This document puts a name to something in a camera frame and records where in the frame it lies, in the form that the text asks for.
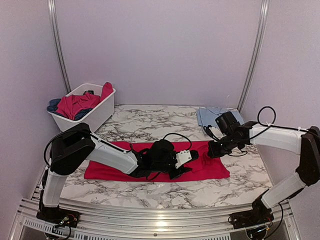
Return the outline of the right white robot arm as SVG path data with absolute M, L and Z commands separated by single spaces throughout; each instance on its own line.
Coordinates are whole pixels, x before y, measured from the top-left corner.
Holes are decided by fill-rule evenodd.
M 252 204 L 247 219 L 258 224 L 267 211 L 283 200 L 297 195 L 320 180 L 320 128 L 263 123 L 260 118 L 240 123 L 230 111 L 215 120 L 223 134 L 210 141 L 208 155 L 221 158 L 234 149 L 255 146 L 271 177 L 273 186 Z

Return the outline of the dark blue garment in bin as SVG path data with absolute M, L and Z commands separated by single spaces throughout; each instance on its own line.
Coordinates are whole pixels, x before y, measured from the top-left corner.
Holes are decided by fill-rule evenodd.
M 46 107 L 46 110 L 49 113 L 53 113 L 55 115 L 58 115 L 58 116 L 61 116 L 63 118 L 73 120 L 73 121 L 78 121 L 78 120 L 82 119 L 85 115 L 87 115 L 92 110 L 92 108 L 77 110 L 72 116 L 68 116 L 64 113 L 58 112 L 58 104 L 60 103 L 60 101 L 61 101 L 60 98 L 50 100 L 49 106 Z

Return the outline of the left aluminium frame post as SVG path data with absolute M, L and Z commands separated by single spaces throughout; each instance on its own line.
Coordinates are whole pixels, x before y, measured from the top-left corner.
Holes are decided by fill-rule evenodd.
M 63 85 L 65 88 L 65 91 L 67 93 L 70 93 L 71 84 L 69 81 L 69 76 L 66 68 L 66 63 L 65 63 L 65 58 L 63 54 L 61 38 L 60 38 L 58 16 L 57 16 L 57 10 L 56 10 L 56 1 L 48 0 L 47 3 L 48 3 L 49 20 L 50 20 L 52 34 L 53 34 L 53 42 L 55 46 L 59 69 L 62 75 Z

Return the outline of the red t-shirt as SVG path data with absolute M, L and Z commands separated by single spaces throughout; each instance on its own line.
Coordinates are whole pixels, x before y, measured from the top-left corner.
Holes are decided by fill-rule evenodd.
M 191 171 L 184 173 L 176 179 L 170 179 L 167 173 L 161 173 L 160 175 L 152 173 L 148 178 L 135 178 L 118 169 L 94 161 L 89 162 L 84 173 L 84 178 L 86 180 L 156 183 L 194 182 L 229 178 L 230 172 L 223 165 L 221 159 L 210 158 L 208 156 L 208 147 L 207 141 L 192 142 L 191 149 L 198 151 L 199 158 L 187 163 L 185 166 L 191 168 Z

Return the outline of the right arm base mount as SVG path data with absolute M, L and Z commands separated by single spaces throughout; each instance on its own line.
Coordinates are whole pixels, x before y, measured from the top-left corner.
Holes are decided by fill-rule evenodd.
M 267 211 L 266 213 L 259 213 L 254 210 L 232 213 L 228 218 L 228 222 L 234 229 L 253 227 L 256 225 L 270 223 L 273 220 L 274 215 L 272 212 Z

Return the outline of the aluminium frame post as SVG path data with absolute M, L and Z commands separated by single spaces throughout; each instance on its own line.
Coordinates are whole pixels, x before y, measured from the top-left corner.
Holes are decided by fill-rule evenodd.
M 49 20 L 50 20 L 52 34 L 53 34 L 53 42 L 55 46 L 59 69 L 62 75 L 63 85 L 65 88 L 65 91 L 67 93 L 70 93 L 71 84 L 69 81 L 69 76 L 66 68 L 66 63 L 65 63 L 65 58 L 63 54 L 61 38 L 60 38 L 58 16 L 57 16 L 57 10 L 56 10 L 56 1 L 48 0 L 47 3 L 48 3 Z
M 259 59 L 259 55 L 261 52 L 261 48 L 263 45 L 263 39 L 265 35 L 266 30 L 266 24 L 267 24 L 267 18 L 268 18 L 268 11 L 269 11 L 269 0 L 262 0 L 261 1 L 261 7 L 260 7 L 260 13 L 259 13 L 259 19 L 258 19 L 258 26 L 257 26 L 257 32 L 256 37 L 253 45 L 252 55 L 249 63 L 249 67 L 247 70 L 246 78 L 244 81 L 244 85 L 241 91 L 241 95 L 239 98 L 239 102 L 237 105 L 237 110 L 241 113 L 245 107 L 245 103 L 247 100 L 247 97 L 249 95 L 249 91 L 254 79 L 254 74 L 256 70 L 257 61 Z

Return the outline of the right aluminium frame post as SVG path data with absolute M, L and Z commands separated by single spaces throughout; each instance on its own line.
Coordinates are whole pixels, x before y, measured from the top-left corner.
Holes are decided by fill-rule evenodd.
M 267 18 L 268 18 L 268 11 L 269 11 L 269 0 L 262 0 L 261 1 L 261 7 L 260 7 L 260 13 L 259 13 L 259 19 L 258 19 L 258 26 L 257 26 L 257 32 L 256 37 L 253 45 L 252 55 L 249 63 L 249 67 L 247 70 L 246 78 L 244 81 L 244 85 L 241 91 L 241 95 L 239 98 L 239 102 L 237 105 L 237 110 L 241 113 L 245 107 L 245 103 L 247 100 L 247 97 L 249 95 L 249 91 L 254 79 L 254 74 L 256 70 L 257 61 L 259 59 L 259 55 L 261 52 L 261 48 L 263 45 L 263 39 L 265 35 L 266 30 L 266 24 L 267 24 Z

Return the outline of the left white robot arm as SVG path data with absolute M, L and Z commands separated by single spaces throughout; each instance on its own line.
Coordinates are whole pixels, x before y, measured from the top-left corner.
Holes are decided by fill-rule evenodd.
M 79 123 L 53 137 L 43 152 L 47 177 L 42 186 L 43 213 L 53 223 L 63 219 L 59 207 L 66 179 L 84 160 L 109 166 L 133 178 L 150 179 L 152 173 L 165 173 L 174 180 L 191 171 L 185 164 L 199 158 L 196 150 L 176 151 L 174 145 L 162 138 L 151 147 L 136 151 L 123 149 L 91 132 L 86 123 Z

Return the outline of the red garment in bin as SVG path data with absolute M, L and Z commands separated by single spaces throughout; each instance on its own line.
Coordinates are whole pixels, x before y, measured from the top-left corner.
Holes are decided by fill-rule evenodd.
M 56 105 L 55 113 L 69 120 L 78 121 L 111 93 L 113 93 L 113 86 L 110 82 L 106 82 L 102 87 L 101 95 L 93 94 L 87 90 L 82 95 L 64 96 Z

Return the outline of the front aluminium rail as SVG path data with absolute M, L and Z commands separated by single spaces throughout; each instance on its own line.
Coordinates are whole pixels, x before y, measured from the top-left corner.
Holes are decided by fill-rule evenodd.
M 23 198 L 8 240 L 45 239 L 54 224 L 36 219 L 39 201 Z M 289 203 L 283 202 L 283 220 L 267 240 L 302 240 Z M 152 209 L 108 206 L 62 199 L 60 207 L 79 212 L 70 240 L 248 240 L 245 228 L 234 229 L 229 215 L 251 204 L 235 206 Z

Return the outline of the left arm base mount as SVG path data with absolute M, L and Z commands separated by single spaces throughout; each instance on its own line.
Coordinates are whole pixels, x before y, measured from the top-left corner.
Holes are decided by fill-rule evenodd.
M 80 213 L 78 211 L 59 207 L 45 207 L 38 210 L 36 218 L 53 223 L 59 227 L 70 226 L 71 228 L 76 228 L 80 218 Z

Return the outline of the light blue button shirt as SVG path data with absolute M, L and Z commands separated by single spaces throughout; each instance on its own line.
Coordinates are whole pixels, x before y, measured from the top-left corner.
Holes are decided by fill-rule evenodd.
M 218 124 L 216 123 L 216 118 L 229 111 L 240 124 L 245 123 L 237 109 L 227 107 L 200 107 L 196 111 L 198 125 L 201 127 L 212 126 L 217 129 Z

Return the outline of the white plastic laundry bin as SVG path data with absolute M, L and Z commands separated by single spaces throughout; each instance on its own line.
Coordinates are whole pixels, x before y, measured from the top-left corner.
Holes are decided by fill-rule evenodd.
M 102 88 L 103 88 L 103 85 L 97 85 L 93 83 L 84 83 L 78 86 L 77 88 L 75 88 L 74 90 L 72 90 L 65 97 L 68 97 L 70 95 L 81 96 L 86 91 L 89 91 L 92 94 L 100 96 L 102 93 Z M 53 114 L 51 112 L 48 112 L 48 111 L 47 112 L 53 117 L 55 123 L 57 124 L 57 126 L 61 131 L 65 131 L 79 123 L 86 123 L 89 125 L 91 131 L 95 132 L 106 120 L 108 120 L 114 114 L 115 93 L 116 93 L 116 89 L 113 88 L 113 93 L 111 93 L 111 95 L 105 98 L 101 103 L 99 103 L 93 110 L 91 110 L 88 114 L 86 114 L 80 120 L 70 120 L 62 116 Z

